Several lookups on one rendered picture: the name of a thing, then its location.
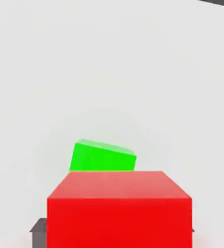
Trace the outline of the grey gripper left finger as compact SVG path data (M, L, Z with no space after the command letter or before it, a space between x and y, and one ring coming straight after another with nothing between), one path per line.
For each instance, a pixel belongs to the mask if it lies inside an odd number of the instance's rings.
M39 218L32 226L21 221L15 230L15 248L46 248L46 218Z

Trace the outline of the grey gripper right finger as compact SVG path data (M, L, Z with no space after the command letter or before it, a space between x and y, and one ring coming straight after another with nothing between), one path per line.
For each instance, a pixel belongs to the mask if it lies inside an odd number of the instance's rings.
M192 229L192 248L210 248L208 238L200 231Z

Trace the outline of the small red cube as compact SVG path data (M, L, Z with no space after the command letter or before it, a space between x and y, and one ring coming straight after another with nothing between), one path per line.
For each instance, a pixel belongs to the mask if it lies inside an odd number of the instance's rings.
M73 171L47 198L47 248L192 248L192 198L161 171Z

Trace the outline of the small green cube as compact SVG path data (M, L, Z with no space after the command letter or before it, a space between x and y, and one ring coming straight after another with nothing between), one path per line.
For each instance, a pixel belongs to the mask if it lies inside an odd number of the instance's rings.
M133 171L136 155L128 148L80 139L75 143L69 171Z

